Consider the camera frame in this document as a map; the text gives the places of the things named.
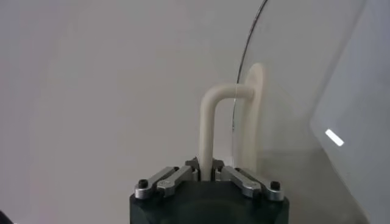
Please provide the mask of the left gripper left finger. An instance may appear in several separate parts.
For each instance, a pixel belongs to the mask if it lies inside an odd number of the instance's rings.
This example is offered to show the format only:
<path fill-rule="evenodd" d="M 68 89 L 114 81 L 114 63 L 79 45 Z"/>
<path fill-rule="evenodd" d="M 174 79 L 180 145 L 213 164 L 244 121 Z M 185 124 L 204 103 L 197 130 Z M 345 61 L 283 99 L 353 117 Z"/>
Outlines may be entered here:
<path fill-rule="evenodd" d="M 147 200 L 157 192 L 164 197 L 175 194 L 176 189 L 185 181 L 199 181 L 200 167 L 197 158 L 185 161 L 182 167 L 165 167 L 147 179 L 140 179 L 135 186 L 135 198 Z"/>

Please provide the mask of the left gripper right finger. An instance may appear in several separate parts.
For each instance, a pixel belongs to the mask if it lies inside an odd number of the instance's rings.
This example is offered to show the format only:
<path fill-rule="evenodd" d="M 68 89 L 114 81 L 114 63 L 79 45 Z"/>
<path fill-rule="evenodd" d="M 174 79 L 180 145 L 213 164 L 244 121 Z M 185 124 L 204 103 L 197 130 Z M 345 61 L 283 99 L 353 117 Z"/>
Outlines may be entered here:
<path fill-rule="evenodd" d="M 270 181 L 257 176 L 249 169 L 226 166 L 222 160 L 213 160 L 213 181 L 230 181 L 237 186 L 241 193 L 249 198 L 261 194 L 269 201 L 283 201 L 284 191 L 279 181 Z"/>

